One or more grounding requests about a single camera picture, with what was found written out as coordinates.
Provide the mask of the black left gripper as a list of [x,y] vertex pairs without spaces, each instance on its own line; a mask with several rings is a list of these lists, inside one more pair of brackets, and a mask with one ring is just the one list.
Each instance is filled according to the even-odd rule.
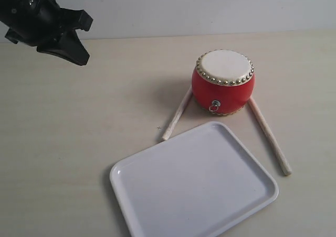
[[[85,10],[60,8],[55,0],[1,0],[1,22],[8,27],[5,38],[12,43],[37,46],[37,52],[85,66],[90,55],[76,29],[90,30],[93,18]],[[42,43],[60,26],[66,31]]]

